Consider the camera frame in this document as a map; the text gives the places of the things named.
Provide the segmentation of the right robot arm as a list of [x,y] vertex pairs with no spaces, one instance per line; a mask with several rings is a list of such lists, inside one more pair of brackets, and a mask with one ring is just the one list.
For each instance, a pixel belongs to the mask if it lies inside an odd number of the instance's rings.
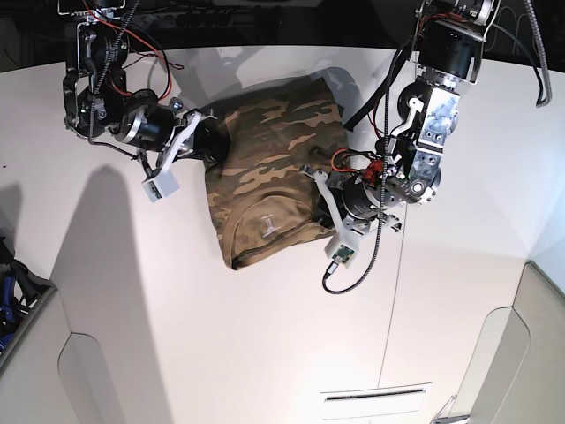
[[[134,21],[139,4],[124,1],[60,1],[57,12],[73,22],[65,29],[64,125],[90,145],[110,148],[140,163],[148,177],[166,164],[199,160],[222,163],[230,139],[213,112],[185,110],[171,96],[172,64],[165,50]],[[161,61],[166,86],[131,91],[127,58],[137,42]]]

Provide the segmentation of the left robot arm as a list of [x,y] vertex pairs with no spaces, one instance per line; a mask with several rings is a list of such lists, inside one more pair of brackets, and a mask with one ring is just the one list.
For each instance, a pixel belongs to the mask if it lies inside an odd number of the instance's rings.
[[395,52],[387,76],[372,97],[349,119],[348,131],[362,117],[376,117],[388,104],[390,89],[404,64],[416,55],[420,70],[398,96],[401,122],[378,132],[374,149],[340,149],[331,170],[303,168],[317,183],[320,200],[313,215],[318,237],[341,231],[365,236],[372,224],[399,231],[397,206],[430,202],[441,182],[445,143],[457,125],[462,83],[478,78],[487,36],[500,30],[498,1],[424,1],[416,10],[411,37]]

